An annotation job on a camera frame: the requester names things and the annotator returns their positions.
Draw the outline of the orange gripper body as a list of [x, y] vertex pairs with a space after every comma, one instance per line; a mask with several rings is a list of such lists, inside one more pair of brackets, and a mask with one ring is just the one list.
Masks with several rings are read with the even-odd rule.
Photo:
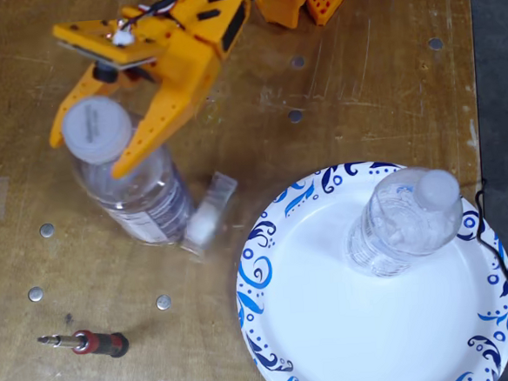
[[160, 88], [186, 96], [206, 95], [219, 72], [216, 50], [182, 29], [164, 33], [164, 52], [157, 58]]

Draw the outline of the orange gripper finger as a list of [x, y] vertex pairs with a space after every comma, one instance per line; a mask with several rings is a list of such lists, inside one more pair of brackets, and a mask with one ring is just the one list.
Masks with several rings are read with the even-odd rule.
[[115, 178], [127, 176], [164, 144], [194, 116], [210, 85], [209, 71], [185, 75], [182, 81], [163, 79], [131, 142], [114, 163], [111, 175]]
[[95, 95], [107, 97], [114, 93], [119, 84], [105, 83], [93, 77], [93, 67], [88, 68], [78, 83], [72, 88], [68, 96], [61, 102], [57, 109], [54, 121], [51, 125], [49, 136], [50, 146], [54, 149], [64, 144], [62, 124], [64, 116], [72, 106], [86, 97], [94, 97]]

